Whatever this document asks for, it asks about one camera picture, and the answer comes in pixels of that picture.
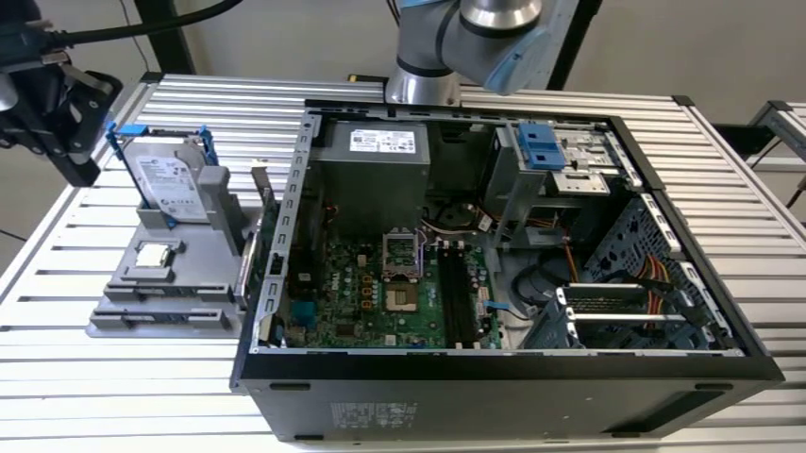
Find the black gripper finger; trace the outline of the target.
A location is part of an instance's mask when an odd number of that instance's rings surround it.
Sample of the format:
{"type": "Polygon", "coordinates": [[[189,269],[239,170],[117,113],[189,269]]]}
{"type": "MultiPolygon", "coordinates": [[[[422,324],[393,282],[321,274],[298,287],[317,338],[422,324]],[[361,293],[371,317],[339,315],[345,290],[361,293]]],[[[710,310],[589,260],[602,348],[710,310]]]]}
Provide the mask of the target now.
{"type": "Polygon", "coordinates": [[[53,155],[54,134],[46,129],[25,126],[2,126],[2,146],[26,147],[34,154],[49,157],[53,155]]]}
{"type": "Polygon", "coordinates": [[[106,73],[61,65],[63,80],[57,108],[50,114],[55,144],[51,161],[74,187],[90,187],[101,174],[93,152],[106,128],[122,81],[106,73]]]}

